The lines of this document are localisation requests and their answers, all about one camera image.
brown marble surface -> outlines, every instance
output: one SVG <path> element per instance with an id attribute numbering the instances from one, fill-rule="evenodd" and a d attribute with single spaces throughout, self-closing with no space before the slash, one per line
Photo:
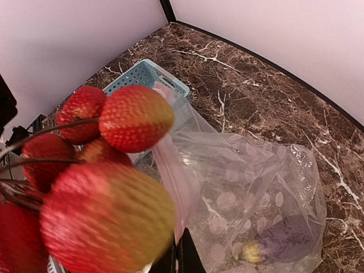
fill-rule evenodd
<path id="1" fill-rule="evenodd" d="M 142 59 L 186 83 L 192 106 L 218 131 L 312 149 L 328 208 L 322 263 L 315 272 L 364 272 L 363 132 L 273 67 L 179 24 L 143 39 L 85 85 L 102 89 Z M 46 127 L 55 124 L 59 109 L 44 121 Z"/>

blue plastic basket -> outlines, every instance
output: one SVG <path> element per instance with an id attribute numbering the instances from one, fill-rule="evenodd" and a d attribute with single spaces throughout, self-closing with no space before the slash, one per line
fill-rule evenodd
<path id="1" fill-rule="evenodd" d="M 110 96 L 124 86 L 143 85 L 153 88 L 156 81 L 189 98 L 189 88 L 175 76 L 149 59 L 144 59 L 109 84 L 104 92 Z"/>

pink wall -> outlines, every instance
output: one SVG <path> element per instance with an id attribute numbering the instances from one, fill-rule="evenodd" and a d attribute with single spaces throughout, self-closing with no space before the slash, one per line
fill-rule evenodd
<path id="1" fill-rule="evenodd" d="M 18 101 L 8 125 L 47 115 L 108 61 L 167 24 L 159 0 L 0 0 L 0 74 Z"/>
<path id="2" fill-rule="evenodd" d="M 271 60 L 364 125 L 364 1 L 171 2 L 177 20 Z"/>

clear plastic bag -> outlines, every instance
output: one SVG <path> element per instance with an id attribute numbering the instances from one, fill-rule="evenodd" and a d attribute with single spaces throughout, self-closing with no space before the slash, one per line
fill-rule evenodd
<path id="1" fill-rule="evenodd" d="M 326 220 L 313 153 L 220 134 L 185 98 L 156 88 L 175 126 L 136 167 L 171 194 L 176 240 L 188 227 L 207 273 L 312 272 Z"/>

yellow object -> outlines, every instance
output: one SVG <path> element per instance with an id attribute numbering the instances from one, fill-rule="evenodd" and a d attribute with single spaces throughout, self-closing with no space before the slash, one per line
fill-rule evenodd
<path id="1" fill-rule="evenodd" d="M 261 263 L 259 246 L 257 243 L 248 243 L 243 249 L 243 258 L 249 263 Z"/>

